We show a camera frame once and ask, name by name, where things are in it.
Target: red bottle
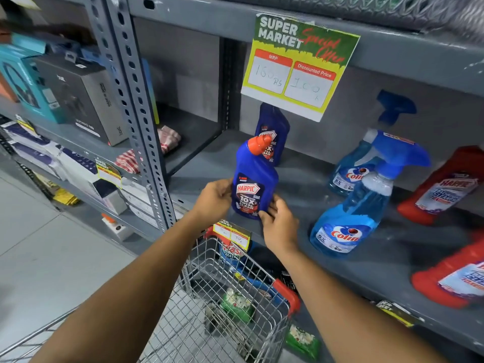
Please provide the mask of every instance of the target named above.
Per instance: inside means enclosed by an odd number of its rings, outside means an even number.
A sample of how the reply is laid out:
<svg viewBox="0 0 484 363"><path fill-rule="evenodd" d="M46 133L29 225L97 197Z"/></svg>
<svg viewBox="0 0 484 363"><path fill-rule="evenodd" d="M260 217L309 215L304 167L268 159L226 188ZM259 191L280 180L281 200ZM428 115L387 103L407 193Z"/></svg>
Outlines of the red bottle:
<svg viewBox="0 0 484 363"><path fill-rule="evenodd" d="M484 229L471 235L474 243L411 277L413 287L434 302L462 308L484 297Z"/></svg>
<svg viewBox="0 0 484 363"><path fill-rule="evenodd" d="M484 151L480 146L461 146L434 171L397 210L409 220L432 225L444 210L475 190L484 180Z"/></svg>

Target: tile floor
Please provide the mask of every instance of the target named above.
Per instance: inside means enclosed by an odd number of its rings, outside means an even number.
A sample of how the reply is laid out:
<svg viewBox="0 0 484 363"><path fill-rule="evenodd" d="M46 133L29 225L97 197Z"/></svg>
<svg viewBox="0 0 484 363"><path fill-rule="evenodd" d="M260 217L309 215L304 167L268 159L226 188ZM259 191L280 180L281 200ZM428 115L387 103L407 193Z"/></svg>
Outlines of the tile floor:
<svg viewBox="0 0 484 363"><path fill-rule="evenodd" d="M80 304L134 258L58 212L9 165L0 158L0 351Z"/></svg>

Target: left hand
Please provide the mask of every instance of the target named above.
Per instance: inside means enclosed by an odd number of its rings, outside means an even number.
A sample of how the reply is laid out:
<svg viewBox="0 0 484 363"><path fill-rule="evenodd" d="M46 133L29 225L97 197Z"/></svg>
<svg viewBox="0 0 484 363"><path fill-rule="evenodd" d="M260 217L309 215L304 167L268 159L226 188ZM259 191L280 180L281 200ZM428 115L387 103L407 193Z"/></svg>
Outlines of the left hand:
<svg viewBox="0 0 484 363"><path fill-rule="evenodd" d="M218 181L207 183L202 190L190 212L194 213L204 228L226 216L232 202L230 197L231 185L231 178L219 179Z"/></svg>

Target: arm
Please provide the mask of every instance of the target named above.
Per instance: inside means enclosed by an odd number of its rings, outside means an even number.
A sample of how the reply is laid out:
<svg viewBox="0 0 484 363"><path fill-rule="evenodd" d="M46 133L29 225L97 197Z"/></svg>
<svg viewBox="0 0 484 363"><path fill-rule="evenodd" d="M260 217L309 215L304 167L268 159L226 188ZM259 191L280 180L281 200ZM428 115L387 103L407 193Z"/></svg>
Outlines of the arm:
<svg viewBox="0 0 484 363"><path fill-rule="evenodd" d="M230 184L207 184L193 209L82 303L31 362L136 362L200 232L227 213Z"/></svg>
<svg viewBox="0 0 484 363"><path fill-rule="evenodd" d="M336 362L446 362L411 330L352 293L303 254L297 245L299 221L281 197L274 195L268 212L259 212L266 245L291 275Z"/></svg>

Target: blue toilet cleaner bottle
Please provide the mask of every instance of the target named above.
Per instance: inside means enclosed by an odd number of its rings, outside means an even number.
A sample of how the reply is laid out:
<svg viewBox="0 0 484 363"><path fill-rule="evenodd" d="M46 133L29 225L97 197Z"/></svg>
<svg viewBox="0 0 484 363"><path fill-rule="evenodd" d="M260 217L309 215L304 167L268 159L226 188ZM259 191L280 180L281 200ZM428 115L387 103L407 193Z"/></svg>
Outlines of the blue toilet cleaner bottle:
<svg viewBox="0 0 484 363"><path fill-rule="evenodd" d="M252 137L237 151L232 207L249 219L258 220L259 210L267 211L279 182L277 171L262 155L271 142L268 135Z"/></svg>
<svg viewBox="0 0 484 363"><path fill-rule="evenodd" d="M289 122L279 108L267 103L260 105L255 136L268 135L271 137L272 142L262 155L272 166L279 165L289 129Z"/></svg>
<svg viewBox="0 0 484 363"><path fill-rule="evenodd" d="M380 91L377 101L381 103L384 111L378 118L376 129L369 128L356 149L343 157L330 175L328 186L336 194L348 196L354 186L381 160L378 152L372 148L372 142L377 136L377 129L385 130L393 126L400 113L417 113L417 108L412 100L386 90Z"/></svg>
<svg viewBox="0 0 484 363"><path fill-rule="evenodd" d="M342 204L324 212L311 230L311 243L325 254L344 256L375 230L404 166L430 165L425 149L413 141L378 131L373 146L382 161Z"/></svg>

